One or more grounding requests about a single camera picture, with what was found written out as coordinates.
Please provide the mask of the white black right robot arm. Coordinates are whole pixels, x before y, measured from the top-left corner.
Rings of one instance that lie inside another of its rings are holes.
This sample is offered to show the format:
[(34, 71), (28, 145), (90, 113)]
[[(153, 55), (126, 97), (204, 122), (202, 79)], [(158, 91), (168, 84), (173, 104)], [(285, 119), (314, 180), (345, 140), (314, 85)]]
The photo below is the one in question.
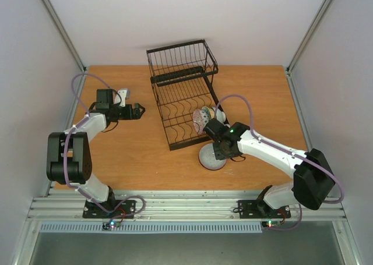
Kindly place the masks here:
[(249, 155), (291, 178), (290, 182), (282, 185), (269, 185), (259, 194), (256, 208), (262, 217), (269, 217), (277, 209), (292, 204), (318, 210), (335, 185), (330, 165), (323, 152), (317, 149), (292, 149), (257, 134), (240, 122), (228, 127), (213, 118), (203, 130), (213, 140), (217, 160)]

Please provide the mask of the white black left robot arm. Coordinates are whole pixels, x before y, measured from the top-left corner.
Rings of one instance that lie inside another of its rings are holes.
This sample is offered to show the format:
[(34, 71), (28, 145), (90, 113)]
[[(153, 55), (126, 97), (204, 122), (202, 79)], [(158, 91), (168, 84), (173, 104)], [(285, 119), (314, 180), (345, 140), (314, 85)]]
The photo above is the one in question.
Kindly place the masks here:
[(50, 181), (65, 185), (96, 206), (103, 217), (112, 217), (120, 206), (114, 192), (93, 173), (90, 142), (108, 132), (112, 123), (138, 120), (146, 109), (139, 103), (127, 104), (128, 89), (98, 89), (96, 101), (82, 120), (63, 132), (48, 137), (46, 174)]

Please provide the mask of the pale green glazed bowl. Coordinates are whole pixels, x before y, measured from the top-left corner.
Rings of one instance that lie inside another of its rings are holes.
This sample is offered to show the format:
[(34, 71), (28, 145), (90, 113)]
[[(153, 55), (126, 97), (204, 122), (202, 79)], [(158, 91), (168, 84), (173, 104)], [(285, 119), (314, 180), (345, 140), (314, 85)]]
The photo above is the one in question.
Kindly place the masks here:
[(221, 123), (225, 123), (225, 121), (226, 121), (225, 113), (217, 107), (212, 107), (212, 110), (213, 110), (213, 113), (214, 113), (214, 118), (216, 118)]

